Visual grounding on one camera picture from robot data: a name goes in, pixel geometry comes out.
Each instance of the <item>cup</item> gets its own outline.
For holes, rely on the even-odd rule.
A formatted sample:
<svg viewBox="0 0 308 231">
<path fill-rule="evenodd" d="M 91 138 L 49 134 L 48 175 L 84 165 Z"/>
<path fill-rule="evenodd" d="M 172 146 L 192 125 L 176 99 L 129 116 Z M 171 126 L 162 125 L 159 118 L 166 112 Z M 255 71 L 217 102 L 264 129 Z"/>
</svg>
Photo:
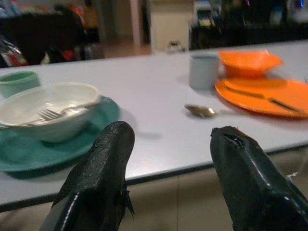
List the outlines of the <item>cup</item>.
<svg viewBox="0 0 308 231">
<path fill-rule="evenodd" d="M 32 71 L 14 72 L 0 76 L 0 94 L 5 98 L 39 86 L 39 76 Z"/>
<path fill-rule="evenodd" d="M 190 57 L 189 85 L 197 89 L 211 89 L 217 78 L 220 58 L 214 54 Z"/>
</svg>

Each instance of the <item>green plate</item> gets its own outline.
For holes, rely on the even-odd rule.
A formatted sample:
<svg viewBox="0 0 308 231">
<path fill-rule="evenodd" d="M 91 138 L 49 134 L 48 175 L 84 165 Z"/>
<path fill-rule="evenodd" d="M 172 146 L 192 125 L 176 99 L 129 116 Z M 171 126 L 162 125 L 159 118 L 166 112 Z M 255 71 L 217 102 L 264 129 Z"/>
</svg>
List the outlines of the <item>green plate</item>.
<svg viewBox="0 0 308 231">
<path fill-rule="evenodd" d="M 85 154 L 104 127 L 119 119 L 118 105 L 107 97 L 87 127 L 62 143 L 47 143 L 12 131 L 0 133 L 0 171 L 17 172 L 50 167 Z"/>
</svg>

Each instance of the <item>bowl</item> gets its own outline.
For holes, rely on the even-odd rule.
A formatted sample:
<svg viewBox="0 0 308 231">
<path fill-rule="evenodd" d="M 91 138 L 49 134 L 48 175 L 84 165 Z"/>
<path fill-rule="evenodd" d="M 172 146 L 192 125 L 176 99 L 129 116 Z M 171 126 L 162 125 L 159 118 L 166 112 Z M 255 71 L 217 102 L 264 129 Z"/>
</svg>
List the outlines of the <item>bowl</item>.
<svg viewBox="0 0 308 231">
<path fill-rule="evenodd" d="M 233 78 L 264 78 L 266 72 L 283 64 L 268 51 L 220 51 L 219 56 L 228 77 Z"/>
<path fill-rule="evenodd" d="M 0 93 L 5 98 L 38 86 L 39 76 L 33 71 L 14 72 L 0 77 Z"/>
<path fill-rule="evenodd" d="M 84 83 L 45 85 L 13 95 L 0 104 L 0 123 L 16 126 L 40 118 L 39 111 L 62 109 L 82 103 L 99 102 L 99 91 Z M 95 108 L 69 110 L 63 117 L 39 121 L 34 126 L 12 128 L 15 132 L 47 142 L 68 140 L 81 131 Z"/>
</svg>

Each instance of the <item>white table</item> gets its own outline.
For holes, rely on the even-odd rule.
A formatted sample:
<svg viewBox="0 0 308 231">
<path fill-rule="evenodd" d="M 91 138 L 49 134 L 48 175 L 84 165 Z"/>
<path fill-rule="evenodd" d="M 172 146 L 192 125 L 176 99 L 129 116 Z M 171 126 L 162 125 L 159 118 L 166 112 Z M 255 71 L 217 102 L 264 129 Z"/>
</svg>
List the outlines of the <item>white table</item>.
<svg viewBox="0 0 308 231">
<path fill-rule="evenodd" d="M 254 46 L 260 47 L 281 56 L 293 78 L 303 81 L 308 77 L 308 41 Z M 42 84 L 85 82 L 116 101 L 121 107 L 121 120 L 127 121 L 136 133 L 127 180 L 154 179 L 187 169 L 211 167 L 209 143 L 214 127 L 235 126 L 256 139 L 267 152 L 308 144 L 308 121 L 244 115 L 211 120 L 187 116 L 183 108 L 186 103 L 238 110 L 215 94 L 191 89 L 187 84 L 188 63 L 187 54 L 175 54 L 7 68 L 0 70 L 0 74 L 32 70 L 39 73 Z M 1 172 L 1 210 L 14 208 L 7 204 L 18 201 L 50 200 L 48 195 L 59 191 L 69 170 L 27 180 Z"/>
</svg>

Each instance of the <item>spoon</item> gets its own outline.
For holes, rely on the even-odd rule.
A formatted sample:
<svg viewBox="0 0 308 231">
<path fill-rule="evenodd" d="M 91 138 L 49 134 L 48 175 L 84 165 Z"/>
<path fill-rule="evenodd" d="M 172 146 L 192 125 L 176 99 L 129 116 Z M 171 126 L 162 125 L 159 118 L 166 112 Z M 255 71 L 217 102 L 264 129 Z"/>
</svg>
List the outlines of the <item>spoon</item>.
<svg viewBox="0 0 308 231">
<path fill-rule="evenodd" d="M 218 115 L 245 115 L 245 113 L 237 113 L 230 110 L 220 110 L 216 112 L 212 108 L 192 104 L 186 104 L 185 108 L 189 110 L 194 116 L 201 118 L 213 118 Z"/>
</svg>

